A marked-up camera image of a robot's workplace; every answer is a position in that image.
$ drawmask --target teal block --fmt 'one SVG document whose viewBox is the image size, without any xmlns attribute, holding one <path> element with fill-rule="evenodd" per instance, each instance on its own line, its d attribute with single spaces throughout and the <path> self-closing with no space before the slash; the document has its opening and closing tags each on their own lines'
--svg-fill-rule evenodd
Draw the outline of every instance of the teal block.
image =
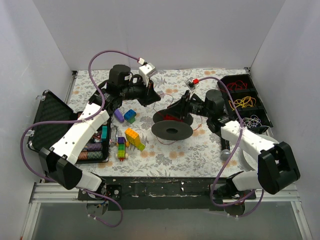
<svg viewBox="0 0 320 240">
<path fill-rule="evenodd" d="M 102 141 L 107 140 L 107 136 L 108 136 L 108 127 L 107 126 L 102 126 L 101 140 Z"/>
</svg>

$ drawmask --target green block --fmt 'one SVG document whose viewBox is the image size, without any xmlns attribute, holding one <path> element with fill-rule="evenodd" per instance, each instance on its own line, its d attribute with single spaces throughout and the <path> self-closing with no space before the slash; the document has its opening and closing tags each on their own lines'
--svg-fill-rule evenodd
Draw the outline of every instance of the green block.
<svg viewBox="0 0 320 240">
<path fill-rule="evenodd" d="M 101 140 L 102 141 L 107 140 L 107 136 L 108 136 L 108 127 L 107 126 L 102 126 Z"/>
<path fill-rule="evenodd" d="M 127 122 L 129 122 L 130 124 L 134 123 L 136 121 L 135 117 L 132 117 L 128 120 L 126 120 Z"/>
<path fill-rule="evenodd" d="M 118 150 L 118 159 L 124 158 L 126 156 L 126 152 L 123 150 Z"/>
<path fill-rule="evenodd" d="M 118 151 L 124 151 L 126 150 L 126 146 L 124 144 L 119 144 Z"/>
<path fill-rule="evenodd" d="M 137 148 L 140 150 L 140 151 L 143 151 L 145 149 L 145 145 L 143 145 L 142 143 L 139 144 L 139 146 L 137 146 Z"/>
</svg>

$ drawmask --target white backdrop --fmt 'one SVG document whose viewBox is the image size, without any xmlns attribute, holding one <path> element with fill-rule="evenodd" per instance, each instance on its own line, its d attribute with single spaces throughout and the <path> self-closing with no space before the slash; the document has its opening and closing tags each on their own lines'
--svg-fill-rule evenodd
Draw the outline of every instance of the white backdrop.
<svg viewBox="0 0 320 240">
<path fill-rule="evenodd" d="M 320 2 L 286 0 L 252 65 L 276 139 L 292 147 L 302 207 L 320 239 Z"/>
<path fill-rule="evenodd" d="M 63 100 L 71 71 L 32 0 L 0 0 L 0 239 L 20 239 L 35 181 L 24 165 L 19 143 L 33 123 L 44 90 Z M 37 154 L 26 150 L 41 170 Z"/>
<path fill-rule="evenodd" d="M 250 67 L 285 0 L 33 0 L 71 70 L 106 49 L 158 69 Z M 127 64 L 110 54 L 94 69 Z"/>
</svg>

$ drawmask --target building block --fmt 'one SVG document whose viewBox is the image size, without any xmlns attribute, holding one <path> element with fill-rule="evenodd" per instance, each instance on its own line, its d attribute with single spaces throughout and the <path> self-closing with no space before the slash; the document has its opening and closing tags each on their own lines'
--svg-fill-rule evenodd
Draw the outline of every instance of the building block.
<svg viewBox="0 0 320 240">
<path fill-rule="evenodd" d="M 125 150 L 126 150 L 126 146 L 124 144 L 119 144 L 118 151 L 125 151 Z"/>
<path fill-rule="evenodd" d="M 108 127 L 107 126 L 102 126 L 102 134 L 101 134 L 101 140 L 104 142 L 107 140 L 108 136 Z"/>
<path fill-rule="evenodd" d="M 130 109 L 129 111 L 127 111 L 124 114 L 124 119 L 129 122 L 130 124 L 132 124 L 136 119 L 135 116 L 137 115 L 137 113 L 135 111 L 133 111 L 132 109 Z"/>
<path fill-rule="evenodd" d="M 114 111 L 114 115 L 120 123 L 123 123 L 125 121 L 124 116 L 122 116 L 122 113 L 119 111 L 118 108 Z"/>
<path fill-rule="evenodd" d="M 138 133 L 133 131 L 131 128 L 128 128 L 127 130 L 125 130 L 124 133 L 125 133 L 126 139 L 128 139 L 128 141 L 131 144 L 133 144 L 136 148 L 138 148 L 140 151 L 145 149 L 146 146 L 141 143 Z"/>
<path fill-rule="evenodd" d="M 135 119 L 134 117 L 132 117 L 132 118 L 126 120 L 126 121 L 127 121 L 128 123 L 130 123 L 130 124 L 133 124 L 133 123 L 136 121 L 136 119 Z"/>
<path fill-rule="evenodd" d="M 118 137 L 118 144 L 125 144 L 126 143 L 126 139 L 124 136 L 119 136 Z"/>
<path fill-rule="evenodd" d="M 118 158 L 125 158 L 126 157 L 126 151 L 124 150 L 118 150 Z"/>
<path fill-rule="evenodd" d="M 137 146 L 137 148 L 140 150 L 140 151 L 143 151 L 145 149 L 145 145 L 140 143 L 139 146 Z"/>
</svg>

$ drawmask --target black base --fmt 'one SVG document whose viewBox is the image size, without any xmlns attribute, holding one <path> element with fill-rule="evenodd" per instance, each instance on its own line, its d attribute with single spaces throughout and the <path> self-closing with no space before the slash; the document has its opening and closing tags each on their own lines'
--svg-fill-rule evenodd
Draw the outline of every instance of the black base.
<svg viewBox="0 0 320 240">
<path fill-rule="evenodd" d="M 192 136 L 193 129 L 185 122 L 164 120 L 155 123 L 151 131 L 161 139 L 179 141 Z"/>
<path fill-rule="evenodd" d="M 107 184 L 109 197 L 115 199 L 114 190 L 119 190 L 117 202 L 124 210 L 137 209 L 209 209 L 223 211 L 224 208 L 214 206 L 210 201 L 210 185 L 214 177 L 103 177 Z M 220 178 L 218 184 L 225 184 L 226 179 Z M 250 191 L 240 192 L 243 196 Z M 232 199 L 228 196 L 216 198 L 217 204 Z M 256 199 L 253 194 L 249 199 Z M 79 190 L 78 200 L 94 201 L 87 193 Z M 237 212 L 226 211 L 231 215 L 240 215 L 244 206 L 237 205 Z M 109 211 L 118 211 L 115 204 L 109 204 Z"/>
</svg>

